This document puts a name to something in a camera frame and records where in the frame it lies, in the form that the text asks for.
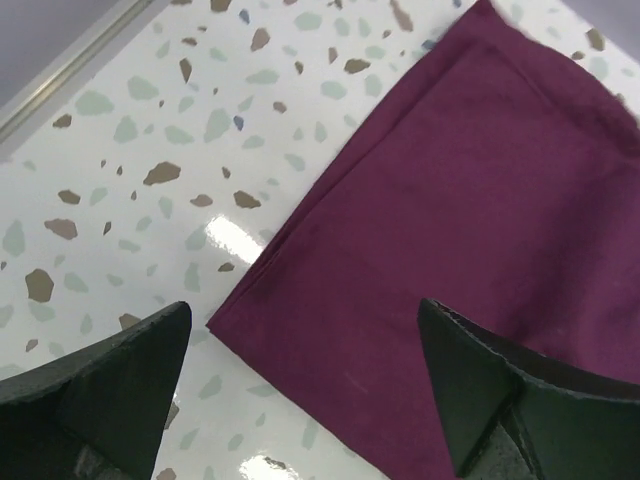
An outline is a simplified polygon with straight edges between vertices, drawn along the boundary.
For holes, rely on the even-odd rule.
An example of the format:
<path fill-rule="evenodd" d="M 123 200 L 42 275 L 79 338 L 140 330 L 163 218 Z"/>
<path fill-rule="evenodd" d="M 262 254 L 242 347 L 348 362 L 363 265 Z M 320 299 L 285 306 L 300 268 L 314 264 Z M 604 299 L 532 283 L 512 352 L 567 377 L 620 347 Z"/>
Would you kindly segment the purple surgical cloth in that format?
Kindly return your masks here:
<path fill-rule="evenodd" d="M 449 479 L 424 298 L 639 379 L 636 121 L 488 1 L 375 108 L 208 327 L 389 477 Z"/>

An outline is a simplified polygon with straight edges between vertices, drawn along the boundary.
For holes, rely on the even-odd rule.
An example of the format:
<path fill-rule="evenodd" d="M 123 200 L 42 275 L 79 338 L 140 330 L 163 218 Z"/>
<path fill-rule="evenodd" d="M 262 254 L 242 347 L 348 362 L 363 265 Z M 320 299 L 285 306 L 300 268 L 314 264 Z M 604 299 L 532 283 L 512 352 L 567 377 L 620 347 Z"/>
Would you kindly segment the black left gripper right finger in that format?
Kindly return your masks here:
<path fill-rule="evenodd" d="M 639 388 L 553 360 L 431 299 L 421 343 L 459 479 L 636 479 Z"/>

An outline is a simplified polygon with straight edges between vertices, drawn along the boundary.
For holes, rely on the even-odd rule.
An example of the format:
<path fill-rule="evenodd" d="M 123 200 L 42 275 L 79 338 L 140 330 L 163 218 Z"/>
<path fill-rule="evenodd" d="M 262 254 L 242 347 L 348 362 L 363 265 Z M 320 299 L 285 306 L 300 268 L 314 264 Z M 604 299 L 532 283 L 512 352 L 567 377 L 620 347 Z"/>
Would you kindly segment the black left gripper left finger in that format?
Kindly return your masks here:
<path fill-rule="evenodd" d="M 2 380 L 2 478 L 151 478 L 191 328 L 176 302 Z"/>

